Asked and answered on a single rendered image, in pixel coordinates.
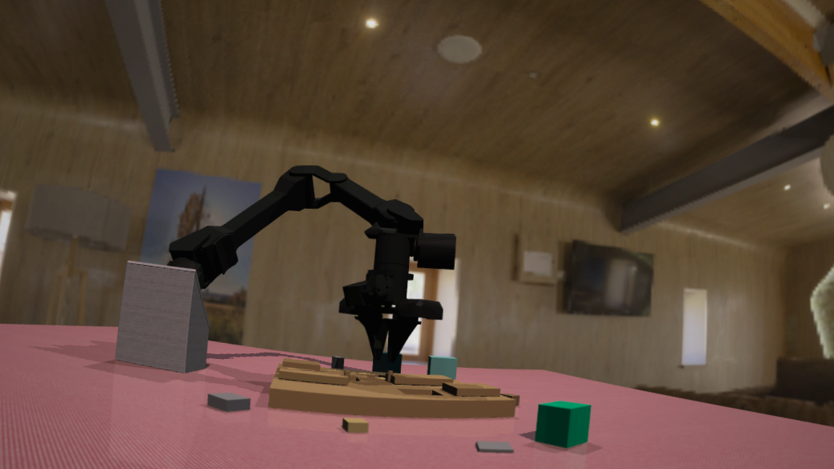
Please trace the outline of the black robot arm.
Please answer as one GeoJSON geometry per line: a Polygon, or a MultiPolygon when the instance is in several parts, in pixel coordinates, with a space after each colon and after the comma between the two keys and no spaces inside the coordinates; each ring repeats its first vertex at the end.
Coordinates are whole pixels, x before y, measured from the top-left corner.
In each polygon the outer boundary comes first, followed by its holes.
{"type": "MultiPolygon", "coordinates": [[[[414,256],[419,268],[455,270],[456,234],[423,233],[423,218],[397,199],[386,201],[351,181],[346,173],[331,173],[317,165],[296,165],[280,176],[275,190],[222,226],[205,226],[169,246],[173,261],[167,266],[196,269],[200,290],[238,263],[237,248],[288,210],[319,209],[340,202],[364,218],[364,231],[376,239],[374,264],[409,267],[414,256]],[[329,183],[330,193],[315,198],[313,176],[329,183]]],[[[385,298],[395,301],[387,271],[343,287],[346,307],[368,306],[385,298]],[[385,275],[386,273],[386,275],[385,275]]]]}

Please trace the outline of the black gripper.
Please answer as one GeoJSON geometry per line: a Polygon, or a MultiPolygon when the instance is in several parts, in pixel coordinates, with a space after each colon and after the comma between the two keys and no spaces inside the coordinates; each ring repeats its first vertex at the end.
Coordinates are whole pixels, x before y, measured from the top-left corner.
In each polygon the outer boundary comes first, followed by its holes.
{"type": "Polygon", "coordinates": [[[376,361],[380,361],[382,358],[382,351],[385,348],[388,333],[387,360],[388,362],[395,362],[403,349],[403,345],[407,343],[408,337],[416,326],[422,323],[422,321],[419,321],[419,317],[442,320],[444,309],[440,302],[434,302],[434,300],[407,298],[408,280],[414,279],[414,275],[409,273],[408,266],[376,263],[374,264],[374,270],[368,270],[368,273],[373,273],[373,276],[375,276],[381,275],[382,271],[387,271],[387,275],[391,278],[395,291],[394,302],[385,302],[385,298],[383,298],[368,306],[352,305],[346,307],[344,297],[339,302],[338,311],[342,314],[358,315],[355,316],[355,319],[365,326],[373,358],[376,361]],[[392,308],[391,305],[395,305],[395,307],[392,308]],[[383,313],[392,315],[392,319],[383,318],[383,313]]]}

